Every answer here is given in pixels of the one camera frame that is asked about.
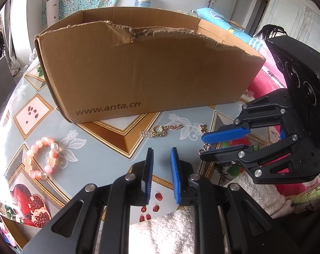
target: camera housing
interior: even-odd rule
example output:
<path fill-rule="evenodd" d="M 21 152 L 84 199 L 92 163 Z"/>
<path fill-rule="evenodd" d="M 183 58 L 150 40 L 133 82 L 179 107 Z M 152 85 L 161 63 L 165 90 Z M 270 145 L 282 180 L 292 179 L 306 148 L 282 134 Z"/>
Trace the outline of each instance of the camera housing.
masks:
<path fill-rule="evenodd" d="M 320 53 L 287 35 L 267 39 L 266 44 L 304 128 L 320 147 Z"/>

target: pink bead bracelet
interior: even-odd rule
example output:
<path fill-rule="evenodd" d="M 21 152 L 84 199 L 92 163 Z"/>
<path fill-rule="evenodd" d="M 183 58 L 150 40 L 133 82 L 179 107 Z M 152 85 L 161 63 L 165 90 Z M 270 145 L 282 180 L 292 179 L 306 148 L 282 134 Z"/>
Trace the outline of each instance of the pink bead bracelet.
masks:
<path fill-rule="evenodd" d="M 44 167 L 43 171 L 32 170 L 32 158 L 34 154 L 43 146 L 51 146 L 49 151 L 49 158 L 47 159 L 47 165 Z M 35 179 L 47 179 L 47 176 L 53 172 L 53 167 L 58 164 L 58 151 L 59 146 L 56 144 L 55 140 L 51 137 L 43 137 L 41 140 L 38 140 L 35 144 L 31 146 L 31 149 L 27 151 L 27 157 L 24 158 L 25 170 L 31 178 Z"/>

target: bead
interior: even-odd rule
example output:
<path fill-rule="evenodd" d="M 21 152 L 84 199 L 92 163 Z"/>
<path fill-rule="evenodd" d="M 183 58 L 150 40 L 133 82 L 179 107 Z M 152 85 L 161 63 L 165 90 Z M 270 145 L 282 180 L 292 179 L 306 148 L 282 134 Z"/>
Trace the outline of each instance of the bead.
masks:
<path fill-rule="evenodd" d="M 35 144 L 38 148 L 41 148 L 43 146 L 43 142 L 41 140 L 37 140 Z"/>
<path fill-rule="evenodd" d="M 53 143 L 51 144 L 51 150 L 58 151 L 58 150 L 59 150 L 58 144 L 56 144 L 55 142 L 53 142 Z"/>
<path fill-rule="evenodd" d="M 34 157 L 34 153 L 33 153 L 32 150 L 28 150 L 26 154 L 27 154 L 27 156 L 28 156 L 29 158 Z"/>
<path fill-rule="evenodd" d="M 54 167 L 54 166 L 55 166 L 55 159 L 52 158 L 52 157 L 49 157 L 49 158 L 48 158 L 48 165 L 49 165 L 50 167 Z"/>
<path fill-rule="evenodd" d="M 29 173 L 29 172 L 32 170 L 32 166 L 30 166 L 29 164 L 27 164 L 27 165 L 25 166 L 25 170 L 26 170 L 27 173 Z"/>
<path fill-rule="evenodd" d="M 44 146 L 48 145 L 48 138 L 44 136 L 44 137 L 41 139 L 41 142 L 43 143 Z"/>
<path fill-rule="evenodd" d="M 30 165 L 32 163 L 32 159 L 27 156 L 27 157 L 24 158 L 23 162 L 26 165 Z"/>
<path fill-rule="evenodd" d="M 45 171 L 40 171 L 40 178 L 47 179 L 47 173 Z"/>
<path fill-rule="evenodd" d="M 44 170 L 47 174 L 51 174 L 53 172 L 53 168 L 49 164 L 44 167 Z"/>
<path fill-rule="evenodd" d="M 34 177 L 35 177 L 36 179 L 39 179 L 39 178 L 40 178 L 40 171 L 35 170 L 35 171 L 34 171 Z"/>
<path fill-rule="evenodd" d="M 30 178 L 34 178 L 35 177 L 35 171 L 34 170 L 31 170 L 29 172 L 29 175 L 30 175 Z"/>
<path fill-rule="evenodd" d="M 58 153 L 55 150 L 49 151 L 49 157 L 56 159 L 58 157 Z"/>
<path fill-rule="evenodd" d="M 158 200 L 158 201 L 161 201 L 163 199 L 161 193 L 156 193 L 155 194 L 155 198 Z"/>
<path fill-rule="evenodd" d="M 48 142 L 48 145 L 51 145 L 52 143 L 55 142 L 55 140 L 54 140 L 54 138 L 49 137 L 47 142 Z"/>
<path fill-rule="evenodd" d="M 38 152 L 39 148 L 35 144 L 33 144 L 31 146 L 31 150 L 33 151 L 34 154 L 36 154 Z"/>

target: blue pillow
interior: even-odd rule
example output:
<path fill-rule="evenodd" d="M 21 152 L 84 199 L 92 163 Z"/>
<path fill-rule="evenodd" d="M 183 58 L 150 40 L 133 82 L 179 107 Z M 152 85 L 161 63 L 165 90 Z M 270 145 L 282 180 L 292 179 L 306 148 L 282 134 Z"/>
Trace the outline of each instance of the blue pillow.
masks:
<path fill-rule="evenodd" d="M 258 39 L 252 38 L 251 36 L 249 36 L 248 34 L 243 32 L 242 30 L 239 30 L 239 29 L 232 27 L 227 22 L 225 17 L 222 14 L 215 11 L 214 9 L 200 8 L 197 10 L 197 12 L 198 12 L 198 15 L 202 19 L 205 19 L 205 20 L 213 23 L 214 25 L 217 25 L 218 27 L 227 30 L 231 34 L 234 34 L 236 37 L 238 37 L 242 41 L 246 42 L 248 45 L 250 45 L 252 48 L 257 50 L 258 52 L 260 51 L 261 47 L 263 46 L 263 44 Z"/>
<path fill-rule="evenodd" d="M 223 28 L 225 30 L 229 30 L 230 28 L 233 28 L 230 24 L 227 23 L 226 19 L 215 11 L 214 9 L 211 8 L 200 8 L 197 10 L 198 15 L 202 18 L 205 19 L 214 25 L 217 25 L 220 28 Z"/>

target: cardboard box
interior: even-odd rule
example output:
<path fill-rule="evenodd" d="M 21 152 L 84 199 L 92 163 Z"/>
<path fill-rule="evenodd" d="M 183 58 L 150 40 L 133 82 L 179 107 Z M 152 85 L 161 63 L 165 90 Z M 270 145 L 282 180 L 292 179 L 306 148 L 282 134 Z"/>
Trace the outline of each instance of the cardboard box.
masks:
<path fill-rule="evenodd" d="M 78 11 L 35 46 L 55 103 L 76 123 L 235 102 L 265 61 L 205 20 L 152 8 Z"/>

